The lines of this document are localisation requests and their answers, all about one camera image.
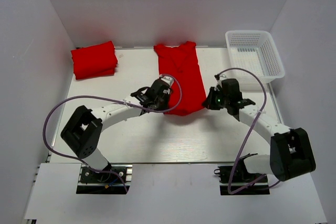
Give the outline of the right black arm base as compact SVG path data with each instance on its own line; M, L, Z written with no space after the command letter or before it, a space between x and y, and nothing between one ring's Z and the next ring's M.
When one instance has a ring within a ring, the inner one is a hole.
M214 170L214 175L219 178L219 189L221 196L230 196L228 193L228 182L229 176L232 170L232 166L218 166ZM240 168L234 172L231 190L237 190L239 187L245 186L253 180L260 177L261 174L248 174L243 173ZM242 191L235 194L239 196L252 196L252 195L269 195L270 189L268 188L268 178L263 177L258 182L254 183L250 187L243 189Z

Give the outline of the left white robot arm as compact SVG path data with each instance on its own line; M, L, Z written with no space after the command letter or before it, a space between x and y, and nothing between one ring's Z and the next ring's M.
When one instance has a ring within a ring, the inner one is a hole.
M98 149L101 133L130 118L153 111L168 109L174 80L160 76L149 88L140 88L120 104L89 109L82 105L75 109L60 136L76 157L93 168L93 176L101 182L110 178L111 165Z

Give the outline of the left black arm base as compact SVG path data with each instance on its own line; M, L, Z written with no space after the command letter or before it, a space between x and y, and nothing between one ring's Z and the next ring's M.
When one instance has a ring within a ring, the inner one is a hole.
M129 190L132 179L132 165L114 164L111 170L117 173ZM78 195L125 195L123 183L115 174L96 174L82 165L79 173L76 194Z

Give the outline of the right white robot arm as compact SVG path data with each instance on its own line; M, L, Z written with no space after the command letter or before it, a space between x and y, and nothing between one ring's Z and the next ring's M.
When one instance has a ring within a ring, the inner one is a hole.
M247 154L238 160L237 175L247 182L256 174L271 174L279 181L313 172L316 162L308 133L292 129L262 113L254 101L244 99L236 79L218 81L211 87L203 107L226 109L238 122L250 126L270 145L268 155Z

